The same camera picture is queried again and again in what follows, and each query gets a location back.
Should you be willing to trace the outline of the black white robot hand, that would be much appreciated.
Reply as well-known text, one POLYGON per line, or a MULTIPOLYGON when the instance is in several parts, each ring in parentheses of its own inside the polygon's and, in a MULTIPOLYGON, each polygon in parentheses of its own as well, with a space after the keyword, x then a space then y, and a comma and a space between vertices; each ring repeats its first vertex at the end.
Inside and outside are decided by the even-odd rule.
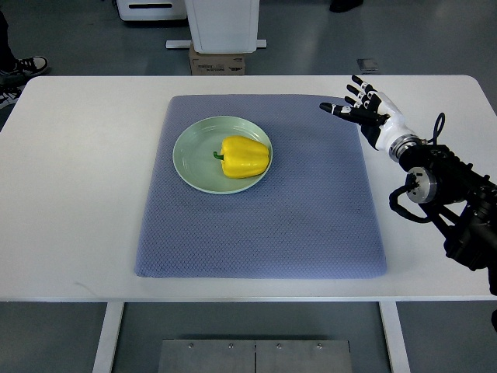
POLYGON ((387 152, 399 162, 407 148, 422 144, 422 140, 405 124, 399 108, 370 83, 354 75, 346 86, 350 95, 344 105, 321 103, 319 107, 338 118, 358 124, 363 136, 377 151, 387 152))

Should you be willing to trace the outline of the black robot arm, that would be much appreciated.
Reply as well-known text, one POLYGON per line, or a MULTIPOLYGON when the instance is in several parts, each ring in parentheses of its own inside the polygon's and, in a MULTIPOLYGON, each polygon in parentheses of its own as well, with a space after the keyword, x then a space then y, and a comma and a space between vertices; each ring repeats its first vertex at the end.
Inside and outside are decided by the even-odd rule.
POLYGON ((487 269, 495 295, 496 185, 438 143, 444 124, 440 113, 431 139, 409 141, 394 151, 407 176, 390 194, 389 206, 409 221, 433 223, 445 238, 446 256, 472 271, 487 269))

